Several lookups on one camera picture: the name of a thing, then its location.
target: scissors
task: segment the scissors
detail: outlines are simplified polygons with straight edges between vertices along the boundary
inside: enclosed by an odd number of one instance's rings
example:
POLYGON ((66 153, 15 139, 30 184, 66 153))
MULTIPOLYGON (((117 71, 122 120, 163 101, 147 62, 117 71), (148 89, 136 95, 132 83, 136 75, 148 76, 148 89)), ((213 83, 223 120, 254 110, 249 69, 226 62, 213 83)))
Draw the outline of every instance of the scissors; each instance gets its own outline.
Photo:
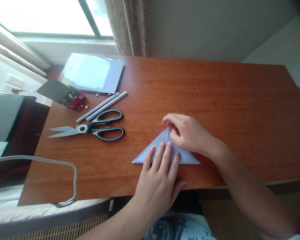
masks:
POLYGON ((71 135, 75 135, 75 134, 79 134, 79 133, 92 133, 93 135, 95 135, 97 138, 100 138, 101 140, 115 141, 115 140, 120 139, 123 136, 123 134, 124 134, 123 128, 121 128, 121 127, 114 127, 114 128, 105 127, 102 129, 95 129, 94 127, 98 126, 98 125, 110 124, 113 121, 120 120, 121 118, 123 118, 123 114, 119 110, 114 110, 114 109, 107 110, 107 111, 100 113, 91 123, 82 124, 80 126, 76 126, 76 128, 67 126, 67 127, 57 127, 57 128, 48 129, 50 131, 62 132, 62 133, 58 133, 58 134, 49 136, 48 138, 65 137, 65 136, 71 136, 71 135), (106 115, 108 113, 119 113, 120 116, 117 118, 101 119, 104 115, 106 115), (105 132, 113 132, 113 131, 121 131, 120 136, 115 137, 115 138, 105 138, 102 136, 102 134, 105 132))

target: windowsill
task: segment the windowsill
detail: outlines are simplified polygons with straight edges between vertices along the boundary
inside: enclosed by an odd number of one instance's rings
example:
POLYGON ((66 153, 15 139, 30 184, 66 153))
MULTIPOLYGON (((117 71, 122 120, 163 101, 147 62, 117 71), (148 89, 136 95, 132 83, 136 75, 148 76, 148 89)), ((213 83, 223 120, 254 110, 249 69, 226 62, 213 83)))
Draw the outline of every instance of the windowsill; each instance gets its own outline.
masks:
POLYGON ((109 39, 88 39, 88 38, 61 38, 61 37, 17 37, 21 42, 27 44, 32 42, 41 43, 80 43, 80 44, 99 44, 116 45, 114 40, 109 39))
POLYGON ((18 37, 24 44, 40 53, 51 64, 66 64, 72 53, 118 55, 114 40, 56 37, 18 37))

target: woven mat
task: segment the woven mat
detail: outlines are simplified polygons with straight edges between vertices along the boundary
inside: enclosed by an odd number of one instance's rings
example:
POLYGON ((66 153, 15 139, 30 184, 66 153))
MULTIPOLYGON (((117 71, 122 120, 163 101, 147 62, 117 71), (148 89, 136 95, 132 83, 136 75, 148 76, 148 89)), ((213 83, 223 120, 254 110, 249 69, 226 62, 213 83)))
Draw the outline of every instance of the woven mat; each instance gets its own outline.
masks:
MULTIPOLYGON (((279 196, 300 221, 300 192, 279 196)), ((199 200, 212 234, 218 240, 261 240, 233 200, 199 200)))
POLYGON ((107 219, 108 219, 108 213, 75 224, 58 227, 58 228, 52 228, 45 231, 32 232, 25 235, 0 238, 0 240, 8 240, 8 239, 72 240, 72 239, 77 239, 81 235, 90 231, 92 228, 105 222, 107 219))

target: window frame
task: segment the window frame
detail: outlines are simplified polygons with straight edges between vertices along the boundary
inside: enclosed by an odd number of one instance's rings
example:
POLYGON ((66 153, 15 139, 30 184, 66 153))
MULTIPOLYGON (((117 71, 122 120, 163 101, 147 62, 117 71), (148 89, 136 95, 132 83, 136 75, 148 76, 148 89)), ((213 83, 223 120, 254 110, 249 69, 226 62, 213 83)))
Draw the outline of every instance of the window frame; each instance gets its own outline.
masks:
POLYGON ((93 35, 80 35, 80 34, 56 34, 56 33, 30 33, 30 32, 11 32, 4 25, 0 23, 0 26, 7 30, 15 37, 47 37, 47 38, 81 38, 81 39, 105 39, 113 40, 113 36, 102 36, 100 35, 99 29, 92 16, 92 13, 88 7, 86 0, 78 0, 84 15, 86 16, 90 27, 94 33, 93 35))

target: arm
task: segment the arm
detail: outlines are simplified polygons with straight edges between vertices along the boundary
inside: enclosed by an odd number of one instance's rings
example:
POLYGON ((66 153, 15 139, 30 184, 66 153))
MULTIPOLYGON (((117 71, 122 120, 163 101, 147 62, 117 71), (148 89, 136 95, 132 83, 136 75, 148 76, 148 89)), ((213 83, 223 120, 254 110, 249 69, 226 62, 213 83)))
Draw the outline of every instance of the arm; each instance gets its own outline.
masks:
POLYGON ((263 234, 288 239, 297 233, 294 217, 285 205, 194 118, 168 114, 163 123, 180 148, 200 153, 215 163, 239 209, 263 234))
POLYGON ((155 221, 173 204, 183 181, 177 181, 179 153, 171 159, 171 142, 167 146, 162 142, 155 154, 152 166, 151 158, 154 146, 149 150, 143 163, 135 195, 116 215, 95 227, 80 239, 142 239, 155 221))

